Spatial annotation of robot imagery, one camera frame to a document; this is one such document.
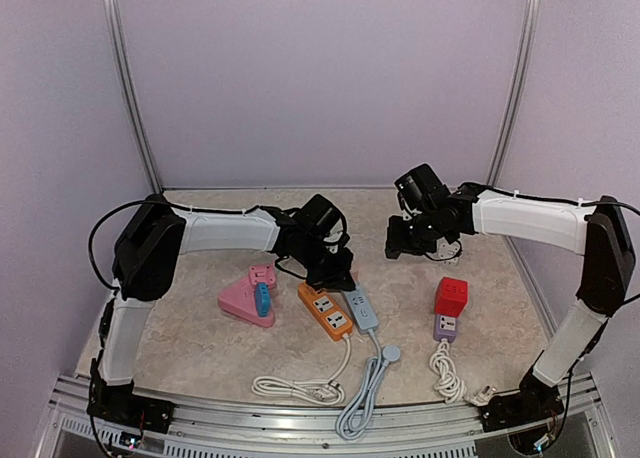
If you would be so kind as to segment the white plug adapter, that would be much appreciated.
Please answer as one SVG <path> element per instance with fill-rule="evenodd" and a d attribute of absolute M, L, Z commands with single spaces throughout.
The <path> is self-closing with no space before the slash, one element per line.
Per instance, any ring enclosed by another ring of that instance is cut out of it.
<path fill-rule="evenodd" d="M 460 240 L 449 243 L 446 239 L 438 241 L 435 259 L 446 265 L 457 266 L 462 255 L 463 248 Z"/>

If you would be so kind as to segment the orange power strip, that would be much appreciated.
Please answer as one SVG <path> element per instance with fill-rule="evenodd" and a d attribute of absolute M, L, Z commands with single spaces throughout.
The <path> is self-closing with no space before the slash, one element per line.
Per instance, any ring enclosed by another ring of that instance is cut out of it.
<path fill-rule="evenodd" d="M 302 282 L 297 287 L 301 302 L 333 341 L 340 341 L 353 331 L 353 322 L 325 291 L 316 291 Z"/>

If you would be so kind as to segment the light blue power strip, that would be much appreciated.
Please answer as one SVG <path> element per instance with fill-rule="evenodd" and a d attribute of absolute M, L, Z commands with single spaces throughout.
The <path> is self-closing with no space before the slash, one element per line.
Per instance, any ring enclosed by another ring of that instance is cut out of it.
<path fill-rule="evenodd" d="M 379 327 L 378 317 L 371 302 L 361 287 L 357 286 L 352 291 L 342 291 L 352 318 L 360 333 L 375 332 Z"/>

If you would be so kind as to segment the red cube socket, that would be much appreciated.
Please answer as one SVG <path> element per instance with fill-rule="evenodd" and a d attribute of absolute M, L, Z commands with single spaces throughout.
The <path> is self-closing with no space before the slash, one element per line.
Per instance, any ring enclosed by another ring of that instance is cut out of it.
<path fill-rule="evenodd" d="M 469 285 L 467 281 L 443 277 L 435 295 L 436 314 L 459 317 L 468 303 Z"/>

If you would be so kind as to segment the purple power strip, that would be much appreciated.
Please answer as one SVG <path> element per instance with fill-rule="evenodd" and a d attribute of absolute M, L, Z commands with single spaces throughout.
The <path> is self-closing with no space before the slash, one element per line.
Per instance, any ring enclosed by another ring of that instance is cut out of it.
<path fill-rule="evenodd" d="M 448 343 L 453 343 L 456 340 L 457 335 L 457 318 L 436 313 L 434 318 L 433 339 L 436 342 L 445 340 Z"/>

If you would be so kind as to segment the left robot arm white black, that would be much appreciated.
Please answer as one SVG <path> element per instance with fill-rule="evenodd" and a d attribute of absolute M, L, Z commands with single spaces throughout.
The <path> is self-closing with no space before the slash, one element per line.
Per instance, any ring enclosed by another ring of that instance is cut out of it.
<path fill-rule="evenodd" d="M 240 210 L 193 208 L 151 195 L 130 203 L 135 213 L 114 245 L 112 278 L 102 283 L 114 294 L 98 375 L 108 385 L 102 408 L 121 423 L 140 412 L 132 383 L 134 363 L 147 318 L 173 284 L 180 256 L 201 251 L 252 250 L 277 260 L 293 259 L 316 290 L 352 291 L 353 254 L 344 214 L 320 194 L 299 208 L 255 205 Z"/>

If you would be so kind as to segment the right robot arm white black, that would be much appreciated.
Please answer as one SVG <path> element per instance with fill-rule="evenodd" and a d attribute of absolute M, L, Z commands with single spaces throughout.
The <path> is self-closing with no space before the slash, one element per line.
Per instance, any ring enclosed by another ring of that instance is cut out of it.
<path fill-rule="evenodd" d="M 532 383 L 513 397 L 511 411 L 523 422 L 535 420 L 551 402 L 556 386 L 587 354 L 589 345 L 627 295 L 636 263 L 623 216 L 625 204 L 603 196 L 592 202 L 532 198 L 466 182 L 454 191 L 399 183 L 402 215 L 389 219 L 385 255 L 426 256 L 439 240 L 461 235 L 500 235 L 571 251 L 583 259 L 576 301 L 529 374 Z"/>

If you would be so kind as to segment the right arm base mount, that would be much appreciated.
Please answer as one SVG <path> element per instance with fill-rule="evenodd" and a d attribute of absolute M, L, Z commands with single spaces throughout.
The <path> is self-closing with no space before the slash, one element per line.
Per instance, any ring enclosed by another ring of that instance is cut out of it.
<path fill-rule="evenodd" d="M 480 408 L 485 433 L 559 416 L 565 411 L 557 385 L 548 386 L 527 374 L 512 394 L 493 396 Z"/>

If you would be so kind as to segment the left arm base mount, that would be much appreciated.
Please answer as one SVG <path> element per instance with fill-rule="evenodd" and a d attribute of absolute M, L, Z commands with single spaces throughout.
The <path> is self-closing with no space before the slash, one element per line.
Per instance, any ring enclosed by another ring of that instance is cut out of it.
<path fill-rule="evenodd" d="M 109 386 L 100 377 L 92 377 L 89 385 L 87 413 L 110 423 L 167 434 L 175 404 L 171 401 L 137 395 L 134 383 Z"/>

